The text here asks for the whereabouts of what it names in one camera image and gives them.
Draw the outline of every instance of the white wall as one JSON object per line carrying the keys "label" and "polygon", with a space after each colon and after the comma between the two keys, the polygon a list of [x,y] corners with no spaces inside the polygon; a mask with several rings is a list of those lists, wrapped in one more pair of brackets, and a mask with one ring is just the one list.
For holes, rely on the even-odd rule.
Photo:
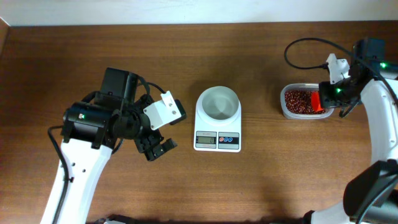
{"label": "white wall", "polygon": [[11,26],[398,20],[398,0],[0,0]]}

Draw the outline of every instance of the red object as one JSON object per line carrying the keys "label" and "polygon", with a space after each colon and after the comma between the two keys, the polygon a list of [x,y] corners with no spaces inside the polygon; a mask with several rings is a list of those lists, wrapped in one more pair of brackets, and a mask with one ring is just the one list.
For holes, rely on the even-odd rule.
{"label": "red object", "polygon": [[316,91],[311,94],[311,105],[315,112],[323,110],[321,107],[321,100],[319,99],[319,92]]}

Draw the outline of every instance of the scale label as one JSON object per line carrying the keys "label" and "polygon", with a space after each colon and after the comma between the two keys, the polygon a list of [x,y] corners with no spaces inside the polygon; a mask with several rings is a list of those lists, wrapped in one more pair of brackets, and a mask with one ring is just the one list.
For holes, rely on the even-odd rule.
{"label": "scale label", "polygon": [[219,149],[239,149],[239,133],[218,133]]}
{"label": "scale label", "polygon": [[217,148],[217,132],[197,131],[195,146],[200,148]]}

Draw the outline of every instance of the white bracket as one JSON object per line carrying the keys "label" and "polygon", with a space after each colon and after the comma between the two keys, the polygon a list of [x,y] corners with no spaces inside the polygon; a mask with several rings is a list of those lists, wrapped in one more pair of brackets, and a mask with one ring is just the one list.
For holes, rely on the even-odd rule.
{"label": "white bracket", "polygon": [[156,101],[144,109],[144,114],[148,116],[152,130],[181,118],[181,112],[178,110],[170,91],[160,94],[160,96],[162,100]]}
{"label": "white bracket", "polygon": [[329,63],[330,84],[333,85],[345,78],[349,78],[349,64],[346,59],[337,59],[335,54],[330,54],[326,62]]}

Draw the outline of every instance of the black wire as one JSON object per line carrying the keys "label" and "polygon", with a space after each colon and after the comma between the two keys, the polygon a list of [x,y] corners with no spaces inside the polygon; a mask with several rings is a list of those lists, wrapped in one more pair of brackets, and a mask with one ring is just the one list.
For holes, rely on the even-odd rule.
{"label": "black wire", "polygon": [[386,185],[385,188],[381,189],[380,192],[378,194],[376,194],[376,196],[366,205],[366,208],[361,212],[361,214],[358,216],[358,218],[356,219],[356,223],[355,224],[361,224],[363,218],[365,217],[366,212],[368,212],[368,210],[372,207],[372,205],[384,194],[386,193],[390,187],[393,187],[393,185],[395,184],[395,182],[398,180],[398,175],[395,174],[396,176],[390,181],[388,182],[388,184]]}
{"label": "black wire", "polygon": [[158,89],[163,94],[166,93],[160,86],[156,85],[155,83],[147,82],[147,84],[155,87],[156,89]]}
{"label": "black wire", "polygon": [[[390,94],[391,94],[391,96],[392,96],[392,99],[394,100],[395,105],[398,106],[398,98],[397,98],[397,95],[394,93],[394,90],[392,90],[392,88],[391,88],[390,84],[388,84],[387,80],[386,80],[378,71],[376,71],[375,69],[373,69],[372,66],[368,65],[364,60],[362,60],[362,59],[360,59],[360,58],[357,58],[353,53],[351,53],[349,50],[345,49],[344,47],[342,47],[342,46],[340,46],[340,45],[338,45],[338,44],[335,44],[335,43],[333,43],[332,41],[325,40],[325,39],[321,39],[321,38],[316,38],[316,37],[307,37],[307,38],[301,38],[301,39],[295,40],[295,41],[293,41],[292,43],[290,43],[290,44],[288,45],[288,47],[292,46],[293,44],[295,44],[295,43],[297,43],[297,42],[307,41],[307,40],[314,40],[314,41],[322,42],[322,43],[325,43],[325,44],[329,44],[329,45],[331,45],[331,46],[333,46],[333,47],[335,47],[335,48],[341,50],[342,52],[348,54],[348,55],[349,55],[350,57],[352,57],[354,60],[359,61],[359,62],[360,62],[362,65],[364,65],[367,69],[369,69],[371,72],[373,72],[373,73],[378,77],[378,79],[380,79],[380,81],[383,82],[383,84],[385,84],[386,88],[388,89],[388,91],[390,92]],[[321,66],[321,65],[320,65],[320,66],[317,66],[317,67],[302,68],[302,67],[297,67],[297,66],[291,64],[288,60],[287,60],[286,62],[287,62],[290,66],[293,66],[294,68],[298,68],[298,69],[319,68],[319,67]]]}
{"label": "black wire", "polygon": [[53,126],[53,127],[49,127],[49,129],[47,130],[47,134],[49,135],[49,138],[52,142],[52,144],[54,145],[55,151],[58,154],[58,157],[61,160],[61,164],[63,167],[63,172],[64,172],[64,180],[63,180],[63,189],[62,189],[62,193],[61,193],[61,197],[60,197],[60,201],[58,202],[58,206],[57,209],[55,211],[54,214],[54,219],[52,221],[53,224],[57,224],[58,222],[58,217],[60,216],[60,212],[62,209],[62,205],[63,205],[63,201],[65,200],[65,196],[67,195],[67,191],[68,191],[68,184],[69,184],[69,170],[68,170],[68,166],[67,166],[67,162],[56,142],[56,140],[54,139],[54,136],[52,135],[52,130],[54,129],[59,129],[62,128],[63,126]]}
{"label": "black wire", "polygon": [[329,63],[323,63],[323,64],[321,64],[321,65],[312,66],[312,67],[299,67],[299,66],[296,66],[296,65],[292,64],[292,63],[289,61],[289,59],[287,58],[287,51],[288,51],[288,49],[289,49],[292,45],[294,45],[295,43],[300,42],[300,41],[303,41],[303,40],[302,40],[302,39],[295,40],[295,41],[291,42],[291,43],[286,47],[285,52],[284,52],[284,57],[285,57],[286,63],[287,63],[288,65],[290,65],[291,67],[294,67],[294,68],[297,68],[297,69],[302,69],[302,70],[308,70],[308,69],[314,69],[314,68],[324,68],[324,69],[327,69]]}
{"label": "black wire", "polygon": [[123,144],[124,139],[119,140],[119,144],[113,149],[112,154],[115,154]]}
{"label": "black wire", "polygon": [[144,86],[146,92],[147,92],[147,97],[146,99],[148,99],[149,95],[150,95],[150,88],[148,83],[145,81],[144,78],[142,78],[141,76],[138,76],[139,81],[141,82],[140,84]]}

